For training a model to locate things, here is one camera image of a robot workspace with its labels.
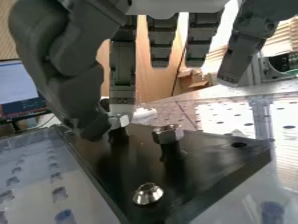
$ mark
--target hex nut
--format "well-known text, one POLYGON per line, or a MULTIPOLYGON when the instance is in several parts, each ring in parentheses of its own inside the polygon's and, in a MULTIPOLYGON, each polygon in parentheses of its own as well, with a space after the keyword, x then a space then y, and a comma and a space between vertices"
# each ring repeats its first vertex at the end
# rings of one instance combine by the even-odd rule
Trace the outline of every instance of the hex nut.
POLYGON ((171 144, 180 141, 184 137, 184 130, 181 125, 171 124, 163 127, 157 127, 152 132, 153 140, 157 144, 171 144))

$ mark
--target wall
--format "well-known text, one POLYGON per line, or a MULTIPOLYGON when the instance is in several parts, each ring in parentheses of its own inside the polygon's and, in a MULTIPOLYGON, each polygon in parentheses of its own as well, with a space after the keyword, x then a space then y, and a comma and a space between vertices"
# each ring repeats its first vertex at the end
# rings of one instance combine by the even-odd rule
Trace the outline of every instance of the wall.
POLYGON ((7 25, 14 2, 14 0, 0 0, 0 60, 19 58, 7 25))

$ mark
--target computer monitor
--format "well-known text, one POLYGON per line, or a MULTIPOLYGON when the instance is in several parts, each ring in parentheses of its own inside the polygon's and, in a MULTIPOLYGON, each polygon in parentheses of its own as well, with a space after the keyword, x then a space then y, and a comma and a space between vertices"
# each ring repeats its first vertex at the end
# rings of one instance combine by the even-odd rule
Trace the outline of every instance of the computer monitor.
POLYGON ((0 124, 51 113, 20 60, 0 61, 0 124))

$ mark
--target robotic arm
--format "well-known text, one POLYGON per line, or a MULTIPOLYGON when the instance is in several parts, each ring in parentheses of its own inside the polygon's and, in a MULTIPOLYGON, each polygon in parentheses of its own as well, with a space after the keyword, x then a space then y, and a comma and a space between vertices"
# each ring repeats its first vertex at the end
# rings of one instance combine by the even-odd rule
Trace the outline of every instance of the robotic arm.
MULTIPOLYGON (((19 0, 10 29, 38 89, 50 107, 77 135, 97 140, 121 127, 119 114, 132 118, 136 83, 136 28, 148 15, 152 66, 165 68, 177 28, 177 12, 188 11, 187 64, 201 67, 228 0, 19 0), (111 113, 99 105, 103 67, 97 49, 111 39, 111 113)), ((297 11, 296 0, 245 1, 234 23, 229 50, 218 73, 237 84, 253 54, 280 20, 297 11)))

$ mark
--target silver bolt head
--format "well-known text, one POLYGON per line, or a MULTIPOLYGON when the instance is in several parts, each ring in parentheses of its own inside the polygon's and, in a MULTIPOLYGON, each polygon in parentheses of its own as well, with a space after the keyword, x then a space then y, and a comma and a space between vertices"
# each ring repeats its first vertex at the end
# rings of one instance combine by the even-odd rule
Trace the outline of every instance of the silver bolt head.
POLYGON ((149 205, 157 202, 164 196, 164 190, 155 183, 143 184, 133 196, 137 205, 149 205))

